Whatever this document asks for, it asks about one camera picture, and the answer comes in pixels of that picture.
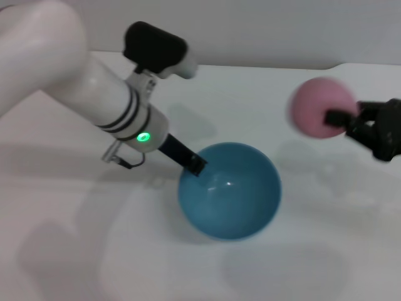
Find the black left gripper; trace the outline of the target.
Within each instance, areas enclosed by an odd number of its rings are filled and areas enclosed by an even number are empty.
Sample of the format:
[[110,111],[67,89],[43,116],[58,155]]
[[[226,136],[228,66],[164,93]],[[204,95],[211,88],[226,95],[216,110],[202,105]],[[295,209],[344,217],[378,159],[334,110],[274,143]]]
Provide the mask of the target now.
[[168,134],[159,151],[178,163],[180,166],[194,176],[199,176],[207,165],[207,161],[198,154],[194,154],[188,147]]

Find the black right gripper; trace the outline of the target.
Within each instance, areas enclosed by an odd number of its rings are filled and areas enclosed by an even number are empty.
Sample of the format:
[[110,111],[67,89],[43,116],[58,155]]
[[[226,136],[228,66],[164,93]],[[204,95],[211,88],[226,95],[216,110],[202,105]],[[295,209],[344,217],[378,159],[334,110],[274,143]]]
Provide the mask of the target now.
[[356,115],[338,109],[329,110],[324,123],[332,127],[346,127],[346,135],[363,140],[380,161],[390,162],[400,155],[400,99],[358,101],[357,109]]

